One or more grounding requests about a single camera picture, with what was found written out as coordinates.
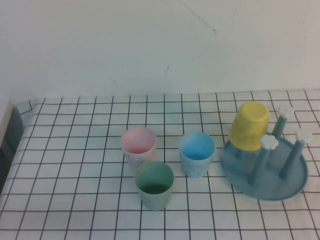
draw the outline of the blue cup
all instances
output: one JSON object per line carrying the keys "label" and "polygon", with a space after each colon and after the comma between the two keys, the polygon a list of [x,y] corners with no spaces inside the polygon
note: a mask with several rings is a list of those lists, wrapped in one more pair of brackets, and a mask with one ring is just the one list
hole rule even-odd
{"label": "blue cup", "polygon": [[182,170],[189,178],[207,174],[216,150],[214,140],[203,132],[184,135],[179,146]]}

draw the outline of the upside-down yellow cup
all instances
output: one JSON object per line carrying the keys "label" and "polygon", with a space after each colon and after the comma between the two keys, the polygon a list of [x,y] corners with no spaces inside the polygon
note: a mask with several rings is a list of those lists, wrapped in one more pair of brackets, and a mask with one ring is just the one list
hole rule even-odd
{"label": "upside-down yellow cup", "polygon": [[250,101],[241,105],[229,133],[230,142],[238,149],[255,151],[261,148],[259,140],[266,134],[269,111],[265,105]]}

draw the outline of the white wall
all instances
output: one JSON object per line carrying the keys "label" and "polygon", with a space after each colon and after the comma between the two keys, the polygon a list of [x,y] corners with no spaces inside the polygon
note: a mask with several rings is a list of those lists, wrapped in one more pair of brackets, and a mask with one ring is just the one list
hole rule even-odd
{"label": "white wall", "polygon": [[320,87],[319,0],[0,0],[0,96]]}

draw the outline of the plastic cup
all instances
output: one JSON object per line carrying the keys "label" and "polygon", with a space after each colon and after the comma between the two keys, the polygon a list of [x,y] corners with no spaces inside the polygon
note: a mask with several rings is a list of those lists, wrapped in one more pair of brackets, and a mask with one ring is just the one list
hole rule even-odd
{"label": "plastic cup", "polygon": [[256,151],[262,146],[260,139],[267,133],[269,111],[259,102],[241,105],[232,123],[229,140],[238,149]]}
{"label": "plastic cup", "polygon": [[179,146],[184,173],[190,178],[205,176],[215,150],[215,141],[203,132],[184,135]]}
{"label": "plastic cup", "polygon": [[157,136],[147,127],[135,127],[121,138],[124,158],[130,168],[136,171],[143,164],[156,159]]}
{"label": "plastic cup", "polygon": [[146,208],[152,211],[164,209],[170,200],[175,175],[172,169],[160,161],[142,164],[134,175],[138,193]]}

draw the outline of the white tablecloth with black grid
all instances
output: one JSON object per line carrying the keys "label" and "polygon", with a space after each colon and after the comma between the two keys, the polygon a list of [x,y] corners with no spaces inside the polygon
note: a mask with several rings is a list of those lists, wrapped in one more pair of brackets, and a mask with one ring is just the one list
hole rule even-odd
{"label": "white tablecloth with black grid", "polygon": [[[309,179],[285,201],[243,195],[219,162],[239,106],[259,101],[270,111],[291,105],[284,137],[305,128]],[[319,240],[320,90],[115,97],[46,98],[18,105],[23,138],[0,197],[3,240]],[[124,161],[121,135],[147,126],[157,135],[157,161],[174,171],[168,206],[146,209]],[[208,175],[186,178],[178,145],[183,134],[205,132],[217,149]]]}

